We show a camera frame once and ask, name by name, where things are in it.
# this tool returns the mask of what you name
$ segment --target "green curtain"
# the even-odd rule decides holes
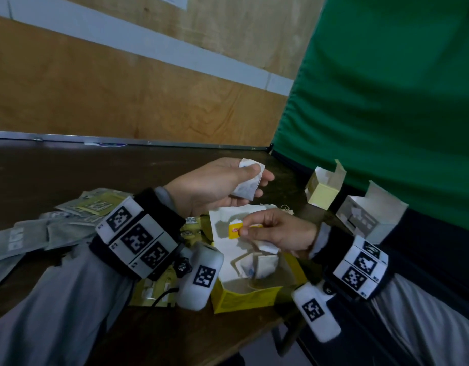
[[[327,0],[274,150],[469,229],[469,0]]]

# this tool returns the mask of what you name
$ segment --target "wooden wall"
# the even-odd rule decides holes
[[[69,0],[294,79],[324,0]]]
[[[71,0],[295,78],[322,0]],[[0,131],[268,146],[287,97],[0,18]]]

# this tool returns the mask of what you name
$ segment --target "open yellow box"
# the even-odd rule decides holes
[[[213,302],[214,313],[267,307],[273,306],[276,303],[292,301],[292,290],[299,285],[306,283],[307,278],[302,271],[297,258],[289,253],[279,253],[279,267],[280,266],[281,270],[289,273],[291,277],[280,280],[280,285],[262,288],[263,286],[269,286],[270,283],[276,283],[279,280],[277,272],[275,272],[266,279],[252,281],[253,288],[256,288],[256,285],[260,284],[260,289],[253,290],[249,293],[240,294],[235,291],[231,291],[224,287],[221,281],[217,279],[210,295]]]

